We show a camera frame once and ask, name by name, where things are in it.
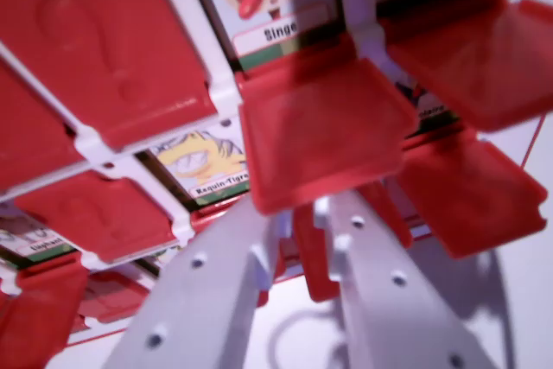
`hole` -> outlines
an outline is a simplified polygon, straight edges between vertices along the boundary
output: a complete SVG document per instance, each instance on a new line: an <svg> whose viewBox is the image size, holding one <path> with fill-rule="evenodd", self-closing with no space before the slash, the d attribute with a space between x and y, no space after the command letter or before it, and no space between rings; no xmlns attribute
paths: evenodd
<svg viewBox="0 0 553 369"><path fill-rule="evenodd" d="M455 369L461 369L465 367L465 362L463 361L463 358L457 353L453 353L449 356L449 364Z"/></svg>
<svg viewBox="0 0 553 369"><path fill-rule="evenodd" d="M352 216L352 225L357 229L361 229L365 226L365 220L358 215Z"/></svg>
<svg viewBox="0 0 553 369"><path fill-rule="evenodd" d="M190 266L193 270L198 270L199 268L203 267L207 261L207 255L204 252L200 252L199 254L196 254L192 262L190 263Z"/></svg>
<svg viewBox="0 0 553 369"><path fill-rule="evenodd" d="M146 340L148 349L157 349L163 343L163 338L159 334L151 334Z"/></svg>
<svg viewBox="0 0 553 369"><path fill-rule="evenodd" d="M407 285L407 276L402 271L394 271L391 273L391 280L398 287L405 287Z"/></svg>

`red plastic tile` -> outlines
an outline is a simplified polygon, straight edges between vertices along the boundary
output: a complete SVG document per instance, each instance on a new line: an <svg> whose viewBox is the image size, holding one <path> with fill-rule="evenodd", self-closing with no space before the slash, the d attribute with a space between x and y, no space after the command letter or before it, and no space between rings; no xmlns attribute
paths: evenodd
<svg viewBox="0 0 553 369"><path fill-rule="evenodd" d="M390 57L478 130L553 110L553 8L439 0L384 22Z"/></svg>
<svg viewBox="0 0 553 369"><path fill-rule="evenodd" d="M0 60L0 190L82 160L63 121Z"/></svg>
<svg viewBox="0 0 553 369"><path fill-rule="evenodd" d="M407 152L397 181L454 257L545 228L547 191L491 143L465 131Z"/></svg>
<svg viewBox="0 0 553 369"><path fill-rule="evenodd" d="M134 315L149 291L116 271L92 274L88 278L79 314L109 323Z"/></svg>
<svg viewBox="0 0 553 369"><path fill-rule="evenodd" d="M294 209L294 238L311 299L325 302L338 296L340 285L328 278L325 233L313 225L313 205Z"/></svg>
<svg viewBox="0 0 553 369"><path fill-rule="evenodd" d="M175 240L165 213L129 179L86 172L19 196L16 204L106 262Z"/></svg>
<svg viewBox="0 0 553 369"><path fill-rule="evenodd" d="M299 206L400 168L416 112L369 61L337 59L348 48L342 43L306 57L317 63L308 70L288 59L266 73L239 77L251 191L260 212Z"/></svg>
<svg viewBox="0 0 553 369"><path fill-rule="evenodd" d="M3 42L114 148L215 113L168 0L0 0L0 8L10 11Z"/></svg>
<svg viewBox="0 0 553 369"><path fill-rule="evenodd" d="M4 301L0 316L0 362L4 369L44 367L67 344L88 270L80 254L21 271L22 293Z"/></svg>
<svg viewBox="0 0 553 369"><path fill-rule="evenodd" d="M388 197L384 186L380 182L373 182L357 190L396 234L397 239L406 248L409 247L413 240L409 227ZM340 293L340 285L328 278L325 233L314 227L311 204L294 210L294 237L311 299L324 302L336 297Z"/></svg>

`yellow cartoon shark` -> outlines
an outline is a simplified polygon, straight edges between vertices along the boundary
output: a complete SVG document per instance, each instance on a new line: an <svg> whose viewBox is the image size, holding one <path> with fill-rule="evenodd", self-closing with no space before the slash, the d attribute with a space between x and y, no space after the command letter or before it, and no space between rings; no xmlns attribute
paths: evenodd
<svg viewBox="0 0 553 369"><path fill-rule="evenodd" d="M196 178L206 183L215 175L232 175L245 168L245 155L232 141L212 136L207 131L192 131L164 143L157 158L173 165L179 177Z"/></svg>

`cartoon tongue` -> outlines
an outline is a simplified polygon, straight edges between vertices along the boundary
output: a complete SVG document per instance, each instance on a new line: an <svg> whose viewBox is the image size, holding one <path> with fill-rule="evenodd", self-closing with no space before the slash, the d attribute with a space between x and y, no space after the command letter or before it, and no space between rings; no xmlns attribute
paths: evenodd
<svg viewBox="0 0 553 369"><path fill-rule="evenodd" d="M242 0L238 8L238 15L242 19L250 19L256 10L261 6L263 0Z"/></svg>

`question mark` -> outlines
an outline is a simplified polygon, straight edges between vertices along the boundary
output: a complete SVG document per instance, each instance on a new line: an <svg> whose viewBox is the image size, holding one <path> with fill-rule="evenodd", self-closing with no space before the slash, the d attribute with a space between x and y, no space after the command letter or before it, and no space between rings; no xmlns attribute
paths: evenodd
<svg viewBox="0 0 553 369"><path fill-rule="evenodd" d="M57 48L72 54L70 59L97 56L118 96L127 105L145 108L152 94L129 65L125 65L125 62L130 62L130 50L124 47L128 43L125 33L130 28L120 25L126 22L120 15L123 12L106 16L111 10L104 4L109 4L108 0L42 0L38 6L37 23L43 35ZM91 63L86 69L91 77L97 76L93 68Z"/></svg>

